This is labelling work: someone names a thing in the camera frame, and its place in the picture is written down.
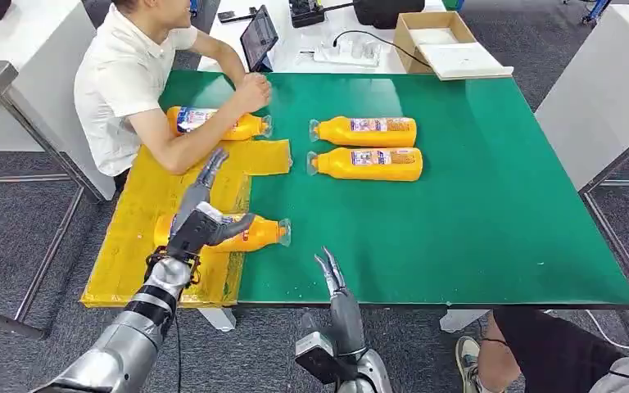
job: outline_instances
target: white shirt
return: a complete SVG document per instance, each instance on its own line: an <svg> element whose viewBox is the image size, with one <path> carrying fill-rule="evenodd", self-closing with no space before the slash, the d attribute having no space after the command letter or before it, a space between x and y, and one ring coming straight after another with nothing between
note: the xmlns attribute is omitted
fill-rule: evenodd
<svg viewBox="0 0 629 393"><path fill-rule="evenodd" d="M75 78L75 107L100 172L131 167L141 140L128 115L160 108L176 49L189 49L197 28L174 29L160 45L110 5Z"/></svg>

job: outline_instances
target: man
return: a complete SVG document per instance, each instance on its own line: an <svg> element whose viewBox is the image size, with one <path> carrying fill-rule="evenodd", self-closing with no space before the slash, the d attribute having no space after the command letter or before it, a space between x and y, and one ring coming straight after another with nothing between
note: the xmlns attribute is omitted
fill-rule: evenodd
<svg viewBox="0 0 629 393"><path fill-rule="evenodd" d="M158 105L177 49L216 59L237 87L210 119L181 137ZM121 189L141 143L170 173L183 174L242 115L268 105L271 87L263 75L245 75L228 44L191 26L189 0L112 0L80 65L74 94L97 168Z"/></svg>
<svg viewBox="0 0 629 393"><path fill-rule="evenodd" d="M499 393L519 374L527 393L629 393L629 358L574 324L536 309L493 310L480 348L456 346L464 393Z"/></svg>

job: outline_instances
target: robot finger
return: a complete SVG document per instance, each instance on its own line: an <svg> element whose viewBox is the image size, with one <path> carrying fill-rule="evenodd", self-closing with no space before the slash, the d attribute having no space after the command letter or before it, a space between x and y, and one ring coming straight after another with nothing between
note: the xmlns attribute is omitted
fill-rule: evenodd
<svg viewBox="0 0 629 393"><path fill-rule="evenodd" d="M322 268L324 272L324 280L327 282L327 289L329 289L329 296L334 296L334 293L338 291L338 282L332 273L331 265L319 257L319 255L314 254L314 260L319 263L319 266Z"/></svg>
<svg viewBox="0 0 629 393"><path fill-rule="evenodd" d="M235 237L240 233L249 229L251 222L254 221L254 214L247 213L239 221L225 225L223 231L219 235L218 243Z"/></svg>
<svg viewBox="0 0 629 393"><path fill-rule="evenodd" d="M334 275L334 278L338 282L339 288L345 287L346 286L346 282L343 281L343 275L341 274L341 269L339 269L339 267L338 267L338 262L336 261L336 258L334 258L334 255L332 255L332 253L329 252L327 247L322 246L322 250L324 250L324 254L327 255L327 260L329 261L329 264L332 267L332 273Z"/></svg>
<svg viewBox="0 0 629 393"><path fill-rule="evenodd" d="M213 161L211 167L209 168L206 177L204 178L204 185L208 188L213 186L213 182L215 180L215 174L218 173L218 169L223 165L223 162L228 159L228 153L224 151L222 148L220 149L220 154L217 155L215 160Z"/></svg>
<svg viewBox="0 0 629 393"><path fill-rule="evenodd" d="M216 159L222 152L222 147L218 147L217 149L213 150L213 152L208 157L208 160L206 160L204 167L201 169L201 172L199 172L199 175L197 175L197 180L194 183L206 184L206 176L210 173L210 170L213 167Z"/></svg>

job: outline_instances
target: sneaker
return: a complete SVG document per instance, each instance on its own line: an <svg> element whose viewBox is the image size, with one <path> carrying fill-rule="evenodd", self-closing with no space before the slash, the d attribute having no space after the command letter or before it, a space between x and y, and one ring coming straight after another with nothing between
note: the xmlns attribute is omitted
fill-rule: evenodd
<svg viewBox="0 0 629 393"><path fill-rule="evenodd" d="M480 349L481 347L476 340L471 337L463 336L457 341L455 357L457 358L459 373L462 374L464 393L481 393L481 389L476 382L478 351Z"/></svg>

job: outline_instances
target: black case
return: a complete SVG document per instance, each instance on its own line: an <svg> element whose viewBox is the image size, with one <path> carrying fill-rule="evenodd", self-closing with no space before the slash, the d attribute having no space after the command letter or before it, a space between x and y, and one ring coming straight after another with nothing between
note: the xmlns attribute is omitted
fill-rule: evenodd
<svg viewBox="0 0 629 393"><path fill-rule="evenodd" d="M394 29L399 14L419 12L424 7L425 0L359 0L353 3L358 21L377 29Z"/></svg>

